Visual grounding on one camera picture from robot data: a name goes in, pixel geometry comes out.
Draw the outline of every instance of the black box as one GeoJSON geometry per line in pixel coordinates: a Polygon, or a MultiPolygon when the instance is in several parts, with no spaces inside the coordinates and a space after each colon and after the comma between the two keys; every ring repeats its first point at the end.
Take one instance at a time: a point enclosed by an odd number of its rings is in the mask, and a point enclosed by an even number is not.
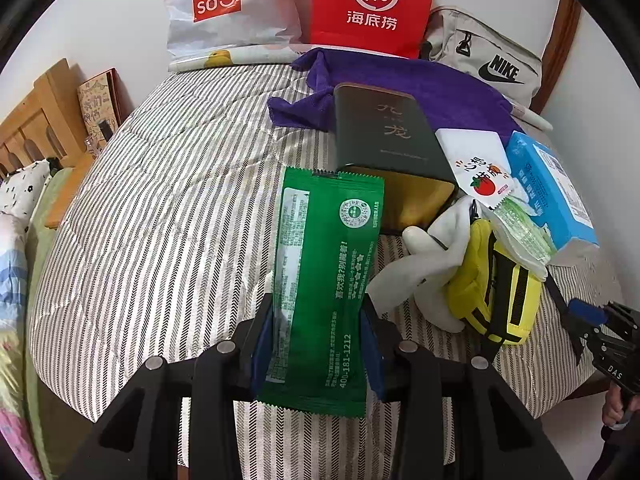
{"type": "Polygon", "coordinates": [[[382,232],[428,227],[458,186],[415,98],[340,83],[334,99],[338,170],[385,179],[382,232]]]}

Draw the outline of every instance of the blue and white box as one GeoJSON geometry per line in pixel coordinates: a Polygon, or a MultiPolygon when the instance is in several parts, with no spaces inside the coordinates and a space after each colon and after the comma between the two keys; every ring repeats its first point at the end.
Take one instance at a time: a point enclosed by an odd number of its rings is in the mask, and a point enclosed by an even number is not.
{"type": "Polygon", "coordinates": [[[544,144],[514,132],[507,145],[511,174],[529,196],[531,219],[551,236],[558,252],[551,265],[573,266],[597,249],[591,219],[558,158],[544,144]]]}

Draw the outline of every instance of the green snack package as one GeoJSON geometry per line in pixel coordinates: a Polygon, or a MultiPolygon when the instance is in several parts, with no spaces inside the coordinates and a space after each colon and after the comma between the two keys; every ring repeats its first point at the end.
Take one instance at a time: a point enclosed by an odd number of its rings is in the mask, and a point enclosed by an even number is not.
{"type": "Polygon", "coordinates": [[[383,196],[380,177],[286,169],[273,273],[274,348],[258,400],[364,416],[359,312],[383,196]]]}

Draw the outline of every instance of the purple cloth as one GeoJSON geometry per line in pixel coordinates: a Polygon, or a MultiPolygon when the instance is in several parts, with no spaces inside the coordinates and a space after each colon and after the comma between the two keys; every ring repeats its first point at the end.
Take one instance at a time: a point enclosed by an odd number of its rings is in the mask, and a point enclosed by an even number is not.
{"type": "Polygon", "coordinates": [[[306,84],[316,92],[294,103],[270,98],[269,115],[276,126],[335,131],[334,87],[350,82],[411,94],[434,131],[491,130],[506,146],[513,131],[521,129],[511,117],[511,103],[495,88],[436,62],[315,48],[291,67],[309,70],[306,84]]]}

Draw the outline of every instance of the silver bolt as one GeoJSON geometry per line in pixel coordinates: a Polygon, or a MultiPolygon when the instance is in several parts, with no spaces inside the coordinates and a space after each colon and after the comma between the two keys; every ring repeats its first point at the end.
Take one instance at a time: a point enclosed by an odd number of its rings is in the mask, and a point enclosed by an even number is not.
{"type": "Polygon", "coordinates": [[[220,341],[216,348],[221,354],[229,354],[236,349],[236,343],[231,341],[231,339],[227,339],[226,341],[220,341]]]}
{"type": "Polygon", "coordinates": [[[158,355],[151,356],[145,361],[145,366],[148,370],[158,370],[162,366],[162,358],[158,355]]]}
{"type": "Polygon", "coordinates": [[[398,348],[405,354],[412,354],[418,349],[418,344],[411,341],[410,339],[403,339],[398,343],[398,348]]]}
{"type": "Polygon", "coordinates": [[[481,355],[477,355],[471,358],[471,365],[476,370],[486,370],[489,367],[489,361],[481,355]]]}

